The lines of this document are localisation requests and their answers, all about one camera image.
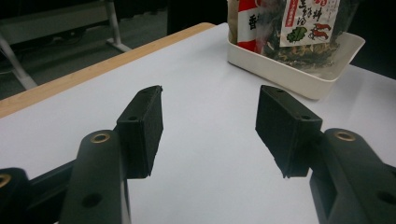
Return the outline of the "red snack packet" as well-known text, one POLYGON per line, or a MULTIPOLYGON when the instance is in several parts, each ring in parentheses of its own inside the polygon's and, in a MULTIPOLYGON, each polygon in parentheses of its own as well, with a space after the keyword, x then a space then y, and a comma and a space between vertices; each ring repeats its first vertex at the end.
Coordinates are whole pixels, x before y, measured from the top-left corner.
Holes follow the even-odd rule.
POLYGON ((261 10, 265 8, 267 0, 239 0, 237 11, 237 40, 240 48, 260 53, 261 44, 258 42, 259 21, 261 10))

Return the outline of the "white-framed desk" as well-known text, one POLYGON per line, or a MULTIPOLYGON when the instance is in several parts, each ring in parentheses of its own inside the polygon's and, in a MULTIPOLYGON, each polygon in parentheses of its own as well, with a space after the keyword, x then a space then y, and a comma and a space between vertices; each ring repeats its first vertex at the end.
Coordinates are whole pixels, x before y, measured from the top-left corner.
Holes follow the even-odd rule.
POLYGON ((129 51, 130 48, 121 42, 114 0, 94 0, 72 7, 0 20, 0 50, 10 61, 12 73, 17 80, 26 90, 30 90, 37 84, 22 68, 11 45, 102 21, 109 21, 112 32, 107 44, 122 52, 129 51))

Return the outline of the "clear packet of dried seaweed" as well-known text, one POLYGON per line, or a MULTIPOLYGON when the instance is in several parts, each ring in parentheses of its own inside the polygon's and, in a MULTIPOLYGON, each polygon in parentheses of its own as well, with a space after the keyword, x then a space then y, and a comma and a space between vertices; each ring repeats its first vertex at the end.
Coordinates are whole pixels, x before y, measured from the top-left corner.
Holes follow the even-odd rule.
POLYGON ((261 0, 255 51, 299 70, 333 64, 362 0, 261 0))

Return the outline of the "white table mat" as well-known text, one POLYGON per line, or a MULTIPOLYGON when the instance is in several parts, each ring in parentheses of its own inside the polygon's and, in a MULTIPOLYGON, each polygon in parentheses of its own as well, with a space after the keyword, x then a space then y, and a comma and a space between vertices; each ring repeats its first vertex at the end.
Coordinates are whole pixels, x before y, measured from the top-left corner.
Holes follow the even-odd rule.
POLYGON ((0 102, 0 169, 30 177, 73 160, 142 89, 163 89, 152 175, 129 184, 133 224, 318 224, 307 177, 286 178, 255 130, 264 81, 202 24, 0 102))

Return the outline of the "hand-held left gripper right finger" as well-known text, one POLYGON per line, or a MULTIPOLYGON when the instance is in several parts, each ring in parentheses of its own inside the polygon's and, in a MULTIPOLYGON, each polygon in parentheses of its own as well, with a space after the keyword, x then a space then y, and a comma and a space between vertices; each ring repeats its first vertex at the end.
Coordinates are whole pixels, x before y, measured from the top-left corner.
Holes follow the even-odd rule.
POLYGON ((283 176, 311 173, 320 224, 396 224, 396 167, 358 134, 322 119, 276 87, 260 87, 255 130, 283 176))

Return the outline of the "white divided container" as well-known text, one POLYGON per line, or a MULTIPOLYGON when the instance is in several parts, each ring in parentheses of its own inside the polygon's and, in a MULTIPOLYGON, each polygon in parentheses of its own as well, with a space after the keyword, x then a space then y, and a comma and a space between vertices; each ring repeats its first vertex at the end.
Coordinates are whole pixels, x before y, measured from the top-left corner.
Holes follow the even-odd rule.
POLYGON ((305 98, 319 100, 326 96, 335 81, 345 73, 365 40, 343 33, 337 38, 339 49, 333 55, 333 64, 312 72, 298 70, 227 41, 227 60, 250 73, 298 93, 305 98))

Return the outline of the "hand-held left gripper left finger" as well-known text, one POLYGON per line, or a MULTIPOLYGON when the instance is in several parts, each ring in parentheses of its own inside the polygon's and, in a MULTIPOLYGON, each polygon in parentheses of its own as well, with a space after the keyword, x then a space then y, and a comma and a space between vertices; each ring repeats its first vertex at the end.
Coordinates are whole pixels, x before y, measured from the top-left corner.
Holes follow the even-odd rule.
POLYGON ((59 224, 131 224, 128 181, 151 175, 163 132, 162 91, 139 91, 114 129, 81 140, 59 224))

